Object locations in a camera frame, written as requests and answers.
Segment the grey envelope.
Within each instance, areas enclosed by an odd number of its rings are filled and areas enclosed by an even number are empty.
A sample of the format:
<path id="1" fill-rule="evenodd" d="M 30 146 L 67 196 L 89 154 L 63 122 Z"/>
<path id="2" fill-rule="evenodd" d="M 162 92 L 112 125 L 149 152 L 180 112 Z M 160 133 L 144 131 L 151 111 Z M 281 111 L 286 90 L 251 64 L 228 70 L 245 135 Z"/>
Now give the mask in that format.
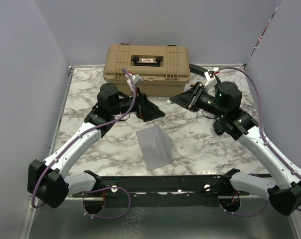
<path id="1" fill-rule="evenodd" d="M 148 171 L 172 164 L 172 139 L 159 126 L 136 132 Z"/>

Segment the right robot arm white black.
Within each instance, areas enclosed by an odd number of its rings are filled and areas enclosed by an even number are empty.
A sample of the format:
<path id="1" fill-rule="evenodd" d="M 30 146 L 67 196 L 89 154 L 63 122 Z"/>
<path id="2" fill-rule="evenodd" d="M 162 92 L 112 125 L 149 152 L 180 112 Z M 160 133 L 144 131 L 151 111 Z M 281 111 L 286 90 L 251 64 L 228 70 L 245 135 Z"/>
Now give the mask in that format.
<path id="1" fill-rule="evenodd" d="M 191 112 L 199 110 L 219 118 L 223 130 L 246 147 L 267 169 L 271 178 L 262 179 L 232 169 L 224 174 L 220 189 L 226 195 L 243 191 L 263 198 L 282 215 L 289 216 L 301 205 L 301 169 L 292 163 L 263 134 L 260 125 L 240 108 L 242 92 L 233 82 L 222 82 L 214 96 L 201 82 L 170 101 Z"/>

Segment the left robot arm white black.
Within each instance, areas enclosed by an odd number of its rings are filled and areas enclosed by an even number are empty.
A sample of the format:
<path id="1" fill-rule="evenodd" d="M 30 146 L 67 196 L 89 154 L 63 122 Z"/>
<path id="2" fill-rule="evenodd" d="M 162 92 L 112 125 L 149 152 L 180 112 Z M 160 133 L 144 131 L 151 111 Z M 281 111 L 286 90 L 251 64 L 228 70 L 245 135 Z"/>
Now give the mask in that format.
<path id="1" fill-rule="evenodd" d="M 86 192 L 89 196 L 97 196 L 101 191 L 100 176 L 90 170 L 73 176 L 68 173 L 89 147 L 130 113 L 135 113 L 144 122 L 165 116 L 139 88 L 133 89 L 133 95 L 129 97 L 115 84 L 103 84 L 97 94 L 97 103 L 76 133 L 43 161 L 35 159 L 30 163 L 27 190 L 32 194 L 32 206 L 37 207 L 35 199 L 56 208 L 70 195 Z"/>

